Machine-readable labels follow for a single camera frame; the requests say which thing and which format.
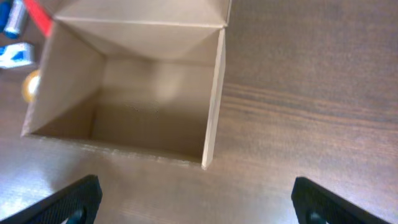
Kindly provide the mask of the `yellow clear tape roll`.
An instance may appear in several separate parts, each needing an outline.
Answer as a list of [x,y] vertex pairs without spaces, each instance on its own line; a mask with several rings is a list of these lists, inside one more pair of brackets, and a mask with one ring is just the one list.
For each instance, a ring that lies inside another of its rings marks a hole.
[[40,70],[30,72],[25,78],[21,87],[21,94],[25,102],[31,103],[40,84]]

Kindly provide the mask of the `red stapler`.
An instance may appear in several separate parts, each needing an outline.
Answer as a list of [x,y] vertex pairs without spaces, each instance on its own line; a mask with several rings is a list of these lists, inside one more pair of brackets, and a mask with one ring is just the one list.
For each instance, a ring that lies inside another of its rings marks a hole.
[[44,37],[48,38],[52,33],[53,20],[46,10],[36,0],[23,0],[24,5],[31,19],[41,31]]

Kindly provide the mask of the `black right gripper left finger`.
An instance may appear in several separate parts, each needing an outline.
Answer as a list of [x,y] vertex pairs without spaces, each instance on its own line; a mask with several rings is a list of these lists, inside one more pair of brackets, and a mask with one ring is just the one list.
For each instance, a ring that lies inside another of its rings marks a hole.
[[90,174],[1,223],[93,223],[103,197],[99,178]]

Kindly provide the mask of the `blue whiteboard marker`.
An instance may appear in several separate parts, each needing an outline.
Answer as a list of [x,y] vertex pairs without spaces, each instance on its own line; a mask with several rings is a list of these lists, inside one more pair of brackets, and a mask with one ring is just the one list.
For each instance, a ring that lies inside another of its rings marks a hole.
[[3,30],[9,39],[18,39],[25,28],[28,12],[23,0],[13,0],[8,14],[8,20]]

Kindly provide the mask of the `white blue staples box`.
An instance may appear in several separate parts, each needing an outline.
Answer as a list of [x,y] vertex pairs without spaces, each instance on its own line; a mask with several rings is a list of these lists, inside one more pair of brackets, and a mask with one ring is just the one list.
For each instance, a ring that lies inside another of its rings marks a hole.
[[34,62],[34,46],[27,42],[1,47],[1,69],[23,67]]

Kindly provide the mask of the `brown cardboard box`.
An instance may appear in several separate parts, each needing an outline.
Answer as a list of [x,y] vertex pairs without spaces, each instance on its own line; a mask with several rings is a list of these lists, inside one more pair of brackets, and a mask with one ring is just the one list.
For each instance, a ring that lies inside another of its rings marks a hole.
[[209,167],[230,0],[41,5],[53,24],[22,136]]

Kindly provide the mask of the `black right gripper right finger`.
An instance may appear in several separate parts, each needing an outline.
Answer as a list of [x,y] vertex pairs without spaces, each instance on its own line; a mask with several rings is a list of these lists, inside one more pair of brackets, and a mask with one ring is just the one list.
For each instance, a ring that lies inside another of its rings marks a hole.
[[300,224],[388,224],[306,177],[295,179],[291,199]]

